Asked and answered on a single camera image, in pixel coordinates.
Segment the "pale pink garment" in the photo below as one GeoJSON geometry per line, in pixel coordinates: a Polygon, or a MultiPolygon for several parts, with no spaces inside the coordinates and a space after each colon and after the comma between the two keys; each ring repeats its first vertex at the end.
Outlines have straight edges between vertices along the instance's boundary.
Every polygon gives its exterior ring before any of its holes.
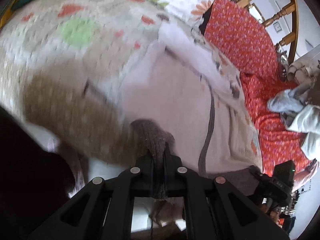
{"type": "Polygon", "coordinates": [[[88,37],[67,50],[53,132],[101,162],[105,176],[169,144],[186,167],[202,176],[225,173],[252,193],[248,168],[263,166],[258,133],[239,71],[225,55],[169,23],[147,30],[137,50],[111,29],[88,37]]]}

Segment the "grey white clothing pile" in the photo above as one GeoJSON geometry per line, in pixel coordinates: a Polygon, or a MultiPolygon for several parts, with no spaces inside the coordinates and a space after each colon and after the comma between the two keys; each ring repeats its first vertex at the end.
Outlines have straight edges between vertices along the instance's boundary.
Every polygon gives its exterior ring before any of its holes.
{"type": "Polygon", "coordinates": [[[304,82],[267,102],[267,109],[280,114],[288,131],[306,134],[300,148],[309,160],[319,160],[319,106],[309,97],[314,89],[314,81],[304,82]]]}

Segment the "heart pattern quilt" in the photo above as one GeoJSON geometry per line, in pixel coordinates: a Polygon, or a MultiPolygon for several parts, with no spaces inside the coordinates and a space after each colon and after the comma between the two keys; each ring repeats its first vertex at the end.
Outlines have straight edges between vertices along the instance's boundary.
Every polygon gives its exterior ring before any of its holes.
{"type": "Polygon", "coordinates": [[[163,23],[178,26],[199,46],[216,48],[197,29],[147,1],[32,1],[1,29],[1,106],[21,122],[53,132],[70,46],[87,44],[95,30],[111,29],[127,35],[137,50],[139,37],[163,23]]]}

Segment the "red floral pillow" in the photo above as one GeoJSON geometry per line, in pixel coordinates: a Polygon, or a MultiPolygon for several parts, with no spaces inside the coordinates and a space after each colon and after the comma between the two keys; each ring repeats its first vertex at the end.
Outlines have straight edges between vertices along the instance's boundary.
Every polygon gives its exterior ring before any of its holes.
{"type": "Polygon", "coordinates": [[[267,109],[277,93],[293,89],[293,81],[281,81],[273,42],[265,28],[244,8],[230,0],[206,2],[210,18],[204,20],[206,40],[216,46],[240,72],[245,105],[258,130],[263,172],[271,176],[274,167],[292,160],[296,173],[310,165],[300,146],[305,134],[290,132],[278,113],[267,109]]]}

